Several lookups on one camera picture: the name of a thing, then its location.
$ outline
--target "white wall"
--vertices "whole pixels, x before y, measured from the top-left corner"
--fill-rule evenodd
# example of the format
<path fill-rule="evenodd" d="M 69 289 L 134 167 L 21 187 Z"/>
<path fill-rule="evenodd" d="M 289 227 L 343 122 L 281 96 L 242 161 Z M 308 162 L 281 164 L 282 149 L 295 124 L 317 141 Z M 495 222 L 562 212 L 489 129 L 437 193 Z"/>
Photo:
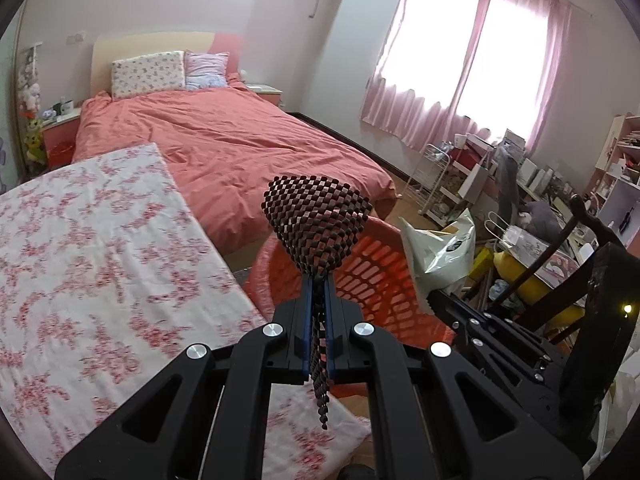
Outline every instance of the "white wall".
<path fill-rule="evenodd" d="M 614 0 L 571 1 L 586 12 L 574 11 L 555 100 L 533 158 L 582 187 L 614 115 L 640 102 L 640 42 Z M 397 3 L 342 1 L 301 111 L 409 172 L 417 153 L 358 120 Z"/>
<path fill-rule="evenodd" d="M 89 97 L 92 46 L 99 36 L 164 30 L 209 30 L 241 34 L 246 43 L 241 67 L 249 80 L 277 86 L 285 101 L 298 99 L 297 78 L 308 56 L 308 42 L 324 26 L 335 0 L 28 0 L 20 45 L 36 41 L 42 104 L 61 96 Z M 84 43 L 66 37 L 86 31 Z"/>
<path fill-rule="evenodd" d="M 2 149 L 6 152 L 4 166 L 0 166 L 0 178 L 7 189 L 20 184 L 18 162 L 20 146 L 14 132 L 14 116 L 12 99 L 12 79 L 14 66 L 14 45 L 18 16 L 16 15 L 0 39 L 0 137 L 3 140 Z"/>

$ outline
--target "metal bolt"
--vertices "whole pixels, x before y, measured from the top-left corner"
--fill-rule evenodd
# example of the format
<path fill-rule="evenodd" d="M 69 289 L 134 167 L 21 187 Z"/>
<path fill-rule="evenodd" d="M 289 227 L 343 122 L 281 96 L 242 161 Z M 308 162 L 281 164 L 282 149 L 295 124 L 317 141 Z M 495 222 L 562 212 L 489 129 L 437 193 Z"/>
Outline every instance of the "metal bolt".
<path fill-rule="evenodd" d="M 262 333 L 267 337 L 276 337 L 282 334 L 283 327 L 277 323 L 269 323 L 262 327 Z"/>
<path fill-rule="evenodd" d="M 434 343 L 431 345 L 431 353 L 436 357 L 449 357 L 451 355 L 451 347 L 446 343 Z"/>
<path fill-rule="evenodd" d="M 371 323 L 358 323 L 353 327 L 353 331 L 358 335 L 371 335 L 373 334 L 373 325 Z"/>
<path fill-rule="evenodd" d="M 207 347 L 204 345 L 191 345 L 187 348 L 187 357 L 189 359 L 201 359 L 207 355 Z"/>

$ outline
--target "nightstand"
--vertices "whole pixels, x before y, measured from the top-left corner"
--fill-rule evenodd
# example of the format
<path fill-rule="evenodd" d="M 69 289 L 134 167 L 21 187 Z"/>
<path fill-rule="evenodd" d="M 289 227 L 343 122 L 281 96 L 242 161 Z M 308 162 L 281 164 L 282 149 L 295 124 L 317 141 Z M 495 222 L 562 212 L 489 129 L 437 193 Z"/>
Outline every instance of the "nightstand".
<path fill-rule="evenodd" d="M 71 164 L 76 151 L 80 112 L 81 108 L 75 108 L 67 115 L 58 116 L 56 122 L 43 127 L 42 135 L 50 170 Z"/>
<path fill-rule="evenodd" d="M 280 106 L 280 100 L 282 99 L 282 90 L 278 90 L 273 86 L 248 84 L 247 88 L 252 92 L 257 93 L 262 99 L 271 103 L 272 105 Z"/>

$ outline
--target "baseboard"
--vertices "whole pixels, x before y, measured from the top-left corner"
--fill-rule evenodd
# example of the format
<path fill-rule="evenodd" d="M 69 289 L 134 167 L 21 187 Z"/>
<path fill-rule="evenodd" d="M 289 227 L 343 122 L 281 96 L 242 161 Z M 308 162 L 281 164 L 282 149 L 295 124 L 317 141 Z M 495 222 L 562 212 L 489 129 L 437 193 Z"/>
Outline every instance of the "baseboard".
<path fill-rule="evenodd" d="M 318 130 L 326 133 L 327 135 L 331 135 L 334 139 L 340 140 L 340 142 L 344 142 L 346 145 L 351 146 L 352 148 L 355 148 L 359 152 L 364 153 L 371 160 L 373 160 L 374 162 L 376 162 L 377 164 L 385 168 L 385 170 L 389 171 L 390 173 L 393 173 L 396 177 L 401 178 L 405 182 L 409 180 L 409 175 L 407 175 L 404 171 L 398 170 L 398 168 L 389 164 L 385 159 L 377 156 L 373 152 L 370 152 L 367 148 L 363 148 L 361 145 L 357 144 L 356 142 L 353 142 L 348 137 L 345 137 L 344 135 L 339 134 L 335 130 L 332 130 L 328 126 L 324 126 L 324 124 L 319 123 L 318 121 L 315 121 L 312 118 L 307 117 L 306 115 L 301 114 L 299 112 L 290 112 L 289 115 L 305 122 L 306 124 L 309 124 L 310 126 L 313 126 L 314 128 L 317 128 Z"/>

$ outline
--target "pillow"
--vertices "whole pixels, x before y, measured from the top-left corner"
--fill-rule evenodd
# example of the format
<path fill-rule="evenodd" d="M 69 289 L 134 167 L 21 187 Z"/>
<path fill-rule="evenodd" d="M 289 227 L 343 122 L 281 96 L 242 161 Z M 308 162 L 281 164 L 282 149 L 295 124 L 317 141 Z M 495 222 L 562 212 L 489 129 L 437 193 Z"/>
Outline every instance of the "pillow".
<path fill-rule="evenodd" d="M 225 88 L 228 86 L 225 76 L 228 61 L 228 52 L 194 54 L 187 51 L 184 56 L 186 89 Z"/>
<path fill-rule="evenodd" d="M 159 52 L 114 61 L 111 95 L 114 100 L 184 89 L 184 52 Z"/>

